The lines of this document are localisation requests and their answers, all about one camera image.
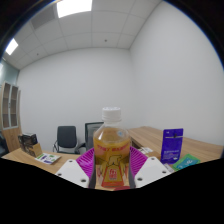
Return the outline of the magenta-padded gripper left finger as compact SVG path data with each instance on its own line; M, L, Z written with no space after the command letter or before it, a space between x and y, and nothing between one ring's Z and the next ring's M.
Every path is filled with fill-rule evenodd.
M89 149L76 160L68 159L56 172L56 176L83 188L94 188L96 185L94 149Z

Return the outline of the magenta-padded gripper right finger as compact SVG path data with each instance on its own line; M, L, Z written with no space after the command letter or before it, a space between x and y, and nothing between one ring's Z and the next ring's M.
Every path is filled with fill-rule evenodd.
M141 188L168 175L168 169L155 156L147 157L138 149L130 148L128 177L131 188Z

